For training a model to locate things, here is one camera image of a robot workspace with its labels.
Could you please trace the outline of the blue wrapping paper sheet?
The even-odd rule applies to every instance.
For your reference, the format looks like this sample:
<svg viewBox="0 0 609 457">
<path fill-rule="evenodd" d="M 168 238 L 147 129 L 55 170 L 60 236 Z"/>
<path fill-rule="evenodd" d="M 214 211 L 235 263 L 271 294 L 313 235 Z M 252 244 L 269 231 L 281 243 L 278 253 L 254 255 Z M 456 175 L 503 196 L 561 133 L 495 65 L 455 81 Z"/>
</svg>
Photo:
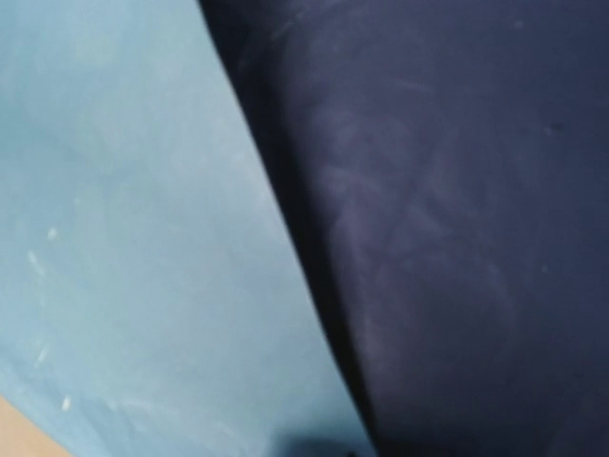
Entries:
<svg viewBox="0 0 609 457">
<path fill-rule="evenodd" d="M 5 1 L 1 395 L 74 456 L 604 456 L 604 1 Z"/>
</svg>

